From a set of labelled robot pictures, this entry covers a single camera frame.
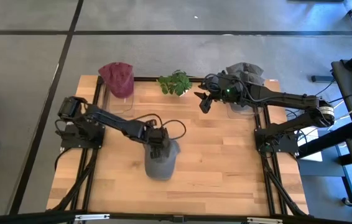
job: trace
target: black metal frame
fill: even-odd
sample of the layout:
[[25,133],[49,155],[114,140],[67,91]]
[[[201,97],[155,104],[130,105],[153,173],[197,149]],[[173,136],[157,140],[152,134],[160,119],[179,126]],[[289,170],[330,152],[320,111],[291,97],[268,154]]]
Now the black metal frame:
[[[157,77],[134,77],[135,82],[155,82],[157,80]],[[203,78],[195,78],[191,77],[190,81],[195,82],[195,83],[201,83]],[[93,97],[93,103],[97,104],[98,103],[98,98],[100,95],[100,91],[104,90],[102,88],[103,80],[101,77],[98,77],[98,81],[96,83],[96,90],[95,90],[95,95]],[[260,115],[258,113],[258,108],[253,108],[255,112],[255,123],[256,123],[256,128],[261,128],[261,119]],[[267,107],[263,108],[264,111],[264,119],[266,125],[270,124],[270,117],[269,117],[269,110]],[[81,183],[84,181],[84,179],[80,179],[81,174],[83,172],[86,172],[84,170],[84,166],[87,160],[87,155],[88,155],[88,150],[89,149],[83,149],[81,158],[80,158],[80,163],[78,166],[78,174],[77,174],[77,181],[78,184],[75,184],[72,189],[80,188]],[[275,152],[274,155],[272,156],[272,163],[273,163],[273,170],[274,170],[274,175],[271,177],[267,172],[266,172],[266,163],[265,158],[261,157],[262,160],[262,168],[263,168],[263,174],[264,174],[264,180],[265,180],[265,186],[266,186],[266,194],[267,194],[267,202],[268,202],[268,207],[269,207],[269,216],[268,217],[247,217],[247,216],[227,216],[227,215],[166,215],[166,214],[143,214],[143,213],[109,213],[109,212],[94,212],[90,213],[88,212],[88,203],[89,203],[89,198],[90,198],[90,191],[91,191],[91,186],[93,184],[93,175],[95,171],[95,164],[98,156],[98,150],[93,149],[92,156],[90,159],[90,164],[91,166],[89,167],[88,175],[86,177],[87,182],[86,182],[86,189],[83,197],[83,205],[81,210],[76,209],[76,204],[79,196],[79,189],[77,189],[74,194],[74,196],[71,199],[71,210],[70,211],[64,211],[66,205],[61,204],[58,205],[56,208],[60,208],[60,211],[58,210],[49,210],[44,213],[31,213],[31,214],[23,214],[21,215],[21,218],[26,218],[26,223],[34,221],[35,218],[39,219],[44,219],[46,222],[50,223],[54,222],[54,220],[64,220],[64,222],[68,221],[68,223],[72,223],[70,221],[70,218],[72,218],[72,215],[83,215],[83,214],[107,214],[111,219],[136,219],[136,220],[158,220],[158,221],[171,221],[171,222],[187,222],[187,221],[214,221],[214,222],[253,222],[255,218],[267,218],[267,219],[281,219],[283,220],[283,223],[296,223],[296,221],[299,221],[300,223],[351,223],[351,222],[340,222],[340,221],[334,221],[334,220],[324,220],[324,219],[317,219],[313,218],[311,216],[293,216],[293,215],[288,215],[287,214],[287,208],[285,205],[285,202],[283,200],[283,197],[281,196],[280,192],[279,194],[279,201],[280,201],[280,209],[282,214],[276,214],[275,207],[274,207],[274,199],[273,199],[273,194],[272,194],[272,187],[271,187],[271,181],[274,183],[274,178],[276,178],[280,183],[281,183],[281,177],[280,177],[280,170],[279,170],[279,165],[278,165],[278,160],[277,160],[277,153]],[[16,219],[15,214],[12,214],[11,216],[12,219],[15,219],[15,223],[18,223],[19,220]]]

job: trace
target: gray baseball cap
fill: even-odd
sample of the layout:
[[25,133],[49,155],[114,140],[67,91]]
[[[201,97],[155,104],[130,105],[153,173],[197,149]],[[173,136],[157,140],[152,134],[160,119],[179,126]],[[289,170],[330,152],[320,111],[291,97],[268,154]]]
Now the gray baseball cap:
[[151,159],[150,146],[144,145],[144,167],[146,174],[155,180],[169,180],[174,173],[177,154],[180,153],[180,146],[177,141],[170,140],[169,157],[162,155],[159,158]]

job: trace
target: potted plant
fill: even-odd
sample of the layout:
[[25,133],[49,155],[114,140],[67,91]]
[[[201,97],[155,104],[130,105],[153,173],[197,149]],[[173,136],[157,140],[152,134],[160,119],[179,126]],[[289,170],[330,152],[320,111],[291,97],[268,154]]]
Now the potted plant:
[[160,76],[157,81],[164,94],[176,93],[178,96],[182,96],[187,90],[191,89],[193,85],[186,73],[180,70],[174,71],[172,75],[168,77]]

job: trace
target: table leg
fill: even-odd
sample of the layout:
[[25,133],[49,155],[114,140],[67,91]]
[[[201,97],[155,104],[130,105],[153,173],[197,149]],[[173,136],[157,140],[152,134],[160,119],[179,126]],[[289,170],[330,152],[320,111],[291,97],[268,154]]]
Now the table leg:
[[349,138],[352,139],[352,123],[346,124],[326,135],[319,137],[316,140],[299,146],[300,153],[299,156],[297,156],[297,159],[301,159],[316,152],[320,152],[323,149],[344,142]]
[[346,193],[348,194],[349,202],[352,204],[352,184],[348,176],[342,177],[343,185],[345,186]]
[[325,82],[325,83],[330,83],[333,81],[333,77],[330,75],[313,75],[311,77],[312,82]]

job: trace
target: concrete floor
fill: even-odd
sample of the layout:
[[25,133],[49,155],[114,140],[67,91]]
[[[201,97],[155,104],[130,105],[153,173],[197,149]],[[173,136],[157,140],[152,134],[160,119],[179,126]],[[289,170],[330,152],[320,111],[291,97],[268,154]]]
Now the concrete floor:
[[[0,29],[68,30],[76,4],[77,0],[0,1]],[[352,1],[90,0],[83,5],[76,29],[349,31],[352,23],[345,14],[351,6]],[[0,36],[0,215],[6,213],[64,40],[63,35]],[[329,75],[332,61],[351,56],[351,36],[74,36],[21,212],[45,210],[60,144],[53,122],[63,98],[74,94],[80,75],[97,75],[104,64],[123,61],[134,65],[136,76],[183,69],[203,77],[237,62],[250,62],[265,70],[264,77],[280,80],[282,91],[316,94],[327,84],[308,78]],[[332,85],[322,96],[332,100],[340,92]],[[337,116],[345,113],[344,105],[336,111]],[[303,182],[312,215],[352,221],[352,208],[337,204],[336,198],[346,196],[338,180],[319,177]],[[338,189],[331,191],[332,197],[317,197],[319,189],[330,187]],[[315,209],[333,204],[332,212]]]

